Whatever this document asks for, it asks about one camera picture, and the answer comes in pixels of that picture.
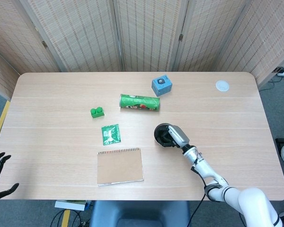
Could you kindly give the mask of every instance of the green can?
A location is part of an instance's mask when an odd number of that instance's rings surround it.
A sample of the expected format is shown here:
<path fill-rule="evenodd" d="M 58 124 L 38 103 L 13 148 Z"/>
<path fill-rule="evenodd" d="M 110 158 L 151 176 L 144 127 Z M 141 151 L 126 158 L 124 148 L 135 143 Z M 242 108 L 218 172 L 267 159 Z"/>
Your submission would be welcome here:
<path fill-rule="evenodd" d="M 154 97 L 131 96 L 121 94 L 119 105 L 123 108 L 159 110 L 160 99 Z"/>

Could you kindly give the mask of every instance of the green snack package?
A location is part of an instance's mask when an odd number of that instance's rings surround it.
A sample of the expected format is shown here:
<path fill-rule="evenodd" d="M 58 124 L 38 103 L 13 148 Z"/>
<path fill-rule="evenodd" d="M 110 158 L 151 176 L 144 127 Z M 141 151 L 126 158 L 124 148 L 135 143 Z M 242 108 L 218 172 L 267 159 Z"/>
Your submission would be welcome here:
<path fill-rule="evenodd" d="M 118 124 L 104 126 L 102 129 L 103 145 L 109 145 L 113 143 L 120 143 L 120 130 Z"/>

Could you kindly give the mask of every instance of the blue cube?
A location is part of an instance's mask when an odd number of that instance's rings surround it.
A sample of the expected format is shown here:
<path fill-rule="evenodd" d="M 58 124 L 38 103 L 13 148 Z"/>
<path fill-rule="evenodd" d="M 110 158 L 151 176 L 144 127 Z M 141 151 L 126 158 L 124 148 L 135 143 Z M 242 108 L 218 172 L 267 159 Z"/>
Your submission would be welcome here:
<path fill-rule="evenodd" d="M 172 83 L 167 77 L 163 75 L 161 77 L 155 78 L 152 80 L 151 88 L 155 92 L 156 96 L 163 95 L 171 91 Z"/>

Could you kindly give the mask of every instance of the notebook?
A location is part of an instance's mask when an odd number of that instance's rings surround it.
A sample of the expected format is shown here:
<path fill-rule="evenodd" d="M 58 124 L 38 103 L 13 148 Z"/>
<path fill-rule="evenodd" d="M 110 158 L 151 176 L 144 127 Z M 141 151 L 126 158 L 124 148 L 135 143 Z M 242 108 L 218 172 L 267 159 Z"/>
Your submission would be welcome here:
<path fill-rule="evenodd" d="M 98 152 L 99 186 L 143 181 L 140 148 Z"/>

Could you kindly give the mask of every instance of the white round disc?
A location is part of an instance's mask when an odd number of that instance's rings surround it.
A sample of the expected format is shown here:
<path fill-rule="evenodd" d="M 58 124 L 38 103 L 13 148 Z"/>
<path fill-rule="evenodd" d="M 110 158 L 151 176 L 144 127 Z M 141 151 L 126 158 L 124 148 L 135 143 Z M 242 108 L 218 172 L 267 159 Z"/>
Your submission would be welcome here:
<path fill-rule="evenodd" d="M 226 92 L 229 90 L 229 84 L 225 80 L 218 80 L 216 82 L 216 88 L 219 91 Z"/>

